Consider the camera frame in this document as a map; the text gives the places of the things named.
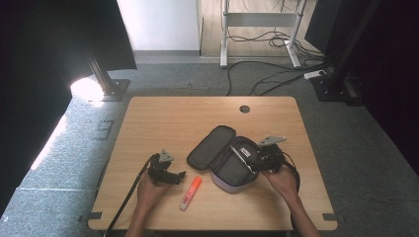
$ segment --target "black curtain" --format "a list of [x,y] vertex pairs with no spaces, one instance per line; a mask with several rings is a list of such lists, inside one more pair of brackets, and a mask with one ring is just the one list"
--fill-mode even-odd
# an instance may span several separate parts
[[2,1],[0,180],[3,212],[71,100],[70,85],[136,69],[117,0]]
[[357,48],[355,71],[364,104],[419,175],[418,12],[418,1],[381,0]]

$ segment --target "wooden table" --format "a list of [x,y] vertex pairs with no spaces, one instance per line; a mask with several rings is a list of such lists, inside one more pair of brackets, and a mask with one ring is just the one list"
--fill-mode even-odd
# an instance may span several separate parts
[[[248,113],[240,108],[247,106]],[[218,125],[255,142],[267,135],[285,136],[280,147],[294,160],[300,175],[300,197],[319,230],[333,230],[335,220],[297,104],[292,97],[136,97],[128,106],[120,134],[89,220],[92,229],[107,229],[138,171],[154,153],[165,149],[174,161],[172,173],[187,171],[153,209],[146,228],[155,230],[290,230],[290,211],[260,175],[239,194],[231,195],[211,180],[210,171],[197,171],[186,162],[188,154]],[[203,182],[186,211],[179,203],[192,180]],[[115,225],[127,229],[136,193]]]

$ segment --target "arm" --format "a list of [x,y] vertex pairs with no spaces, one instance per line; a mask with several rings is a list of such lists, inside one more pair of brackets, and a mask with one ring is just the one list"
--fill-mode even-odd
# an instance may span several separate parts
[[137,187],[136,207],[133,211],[126,237],[143,237],[145,220],[148,214],[169,187],[170,185],[160,183],[154,185],[148,173],[141,177]]
[[268,179],[275,192],[284,198],[301,236],[321,236],[305,211],[301,199],[298,196],[292,170],[287,166],[283,166],[278,173],[272,174],[268,171],[264,171],[262,174]]

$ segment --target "floor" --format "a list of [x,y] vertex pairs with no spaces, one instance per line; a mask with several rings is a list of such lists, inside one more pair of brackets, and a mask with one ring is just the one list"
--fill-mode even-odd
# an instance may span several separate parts
[[[269,60],[291,65],[286,57]],[[88,216],[130,98],[225,96],[229,87],[231,96],[247,96],[258,81],[274,75],[271,83],[261,84],[252,94],[260,95],[301,73],[241,63],[230,70],[229,85],[227,70],[217,60],[150,53],[137,62],[138,70],[110,72],[113,79],[130,80],[120,102],[92,103],[73,94],[54,135],[0,219],[2,236],[103,235],[88,227]],[[366,108],[320,103],[304,79],[283,84],[265,96],[293,96],[297,101],[339,222],[336,230],[322,231],[323,236],[419,236],[419,178]],[[211,234],[222,236],[220,232],[196,236]],[[116,236],[123,235],[118,231]]]

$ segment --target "white wall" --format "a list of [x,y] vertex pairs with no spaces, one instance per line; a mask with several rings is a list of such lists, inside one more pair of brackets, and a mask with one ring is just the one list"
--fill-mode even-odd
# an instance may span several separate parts
[[200,0],[118,0],[132,50],[199,50]]

